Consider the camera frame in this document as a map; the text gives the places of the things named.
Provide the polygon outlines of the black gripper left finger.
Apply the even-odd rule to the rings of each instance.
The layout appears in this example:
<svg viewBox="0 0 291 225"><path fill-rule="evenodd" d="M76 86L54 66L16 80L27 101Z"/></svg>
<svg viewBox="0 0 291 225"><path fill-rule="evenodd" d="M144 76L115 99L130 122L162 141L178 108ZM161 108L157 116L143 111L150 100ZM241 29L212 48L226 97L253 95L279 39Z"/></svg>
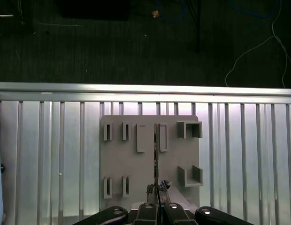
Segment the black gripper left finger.
<svg viewBox="0 0 291 225"><path fill-rule="evenodd" d="M148 185L148 202L141 203L138 209L127 211L120 206L112 206L89 216L77 225L156 225L159 223L159 204L156 202L157 188L154 184Z"/></svg>

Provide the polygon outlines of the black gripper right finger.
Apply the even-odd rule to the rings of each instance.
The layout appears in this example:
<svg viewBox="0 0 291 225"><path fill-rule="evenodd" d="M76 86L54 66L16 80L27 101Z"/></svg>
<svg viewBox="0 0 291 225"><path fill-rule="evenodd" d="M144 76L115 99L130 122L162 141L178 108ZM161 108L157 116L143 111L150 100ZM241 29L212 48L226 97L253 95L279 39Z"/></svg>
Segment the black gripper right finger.
<svg viewBox="0 0 291 225"><path fill-rule="evenodd" d="M210 206L190 203L168 180L159 184L164 225L249 225L250 223Z"/></svg>

